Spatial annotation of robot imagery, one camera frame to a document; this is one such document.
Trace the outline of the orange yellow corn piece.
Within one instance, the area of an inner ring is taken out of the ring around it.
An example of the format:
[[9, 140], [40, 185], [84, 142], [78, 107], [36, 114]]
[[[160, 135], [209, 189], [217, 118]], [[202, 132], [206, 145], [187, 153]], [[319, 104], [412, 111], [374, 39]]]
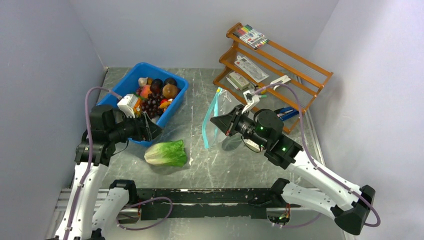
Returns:
[[160, 102], [159, 109], [165, 111], [172, 103], [173, 99], [163, 99]]

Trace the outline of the clear zip top bag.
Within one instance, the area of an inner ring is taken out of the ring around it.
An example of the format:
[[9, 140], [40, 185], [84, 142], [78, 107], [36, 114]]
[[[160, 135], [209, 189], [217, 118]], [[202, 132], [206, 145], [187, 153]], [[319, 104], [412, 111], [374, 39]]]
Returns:
[[228, 90], [218, 87], [202, 122], [202, 140], [205, 149], [220, 147], [223, 151], [236, 150], [242, 143], [239, 134], [227, 136], [226, 131], [230, 125], [231, 117], [228, 116], [235, 107], [243, 107]]

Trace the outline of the green napa cabbage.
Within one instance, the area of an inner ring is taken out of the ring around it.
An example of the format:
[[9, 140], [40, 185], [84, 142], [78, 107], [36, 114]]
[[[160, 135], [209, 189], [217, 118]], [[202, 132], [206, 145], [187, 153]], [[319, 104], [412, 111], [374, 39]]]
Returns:
[[183, 167], [188, 161], [184, 141], [153, 144], [145, 151], [144, 160], [154, 166]]

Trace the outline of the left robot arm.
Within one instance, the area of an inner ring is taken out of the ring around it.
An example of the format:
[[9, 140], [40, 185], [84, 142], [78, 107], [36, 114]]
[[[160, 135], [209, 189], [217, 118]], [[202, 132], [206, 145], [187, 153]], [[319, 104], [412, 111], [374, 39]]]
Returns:
[[71, 192], [53, 239], [104, 240], [107, 228], [123, 209], [139, 200], [133, 180], [118, 179], [110, 185], [106, 199], [96, 208], [98, 193], [116, 151], [117, 143], [128, 139], [151, 142], [163, 129], [146, 113], [130, 118], [108, 104], [94, 106], [88, 114], [88, 127], [75, 150]]

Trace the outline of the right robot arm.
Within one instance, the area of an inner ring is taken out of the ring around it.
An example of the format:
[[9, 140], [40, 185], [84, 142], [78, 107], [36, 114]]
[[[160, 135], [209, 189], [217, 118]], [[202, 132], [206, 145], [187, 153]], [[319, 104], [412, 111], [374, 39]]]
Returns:
[[325, 215], [343, 231], [358, 236], [374, 210], [376, 191], [370, 185], [354, 184], [310, 156], [306, 148], [282, 133], [284, 123], [270, 109], [261, 109], [252, 118], [237, 105], [227, 114], [213, 116], [213, 123], [227, 137], [240, 134], [247, 143], [264, 150], [269, 162], [304, 178], [316, 189], [301, 187], [286, 179], [272, 186], [270, 202], [300, 205]]

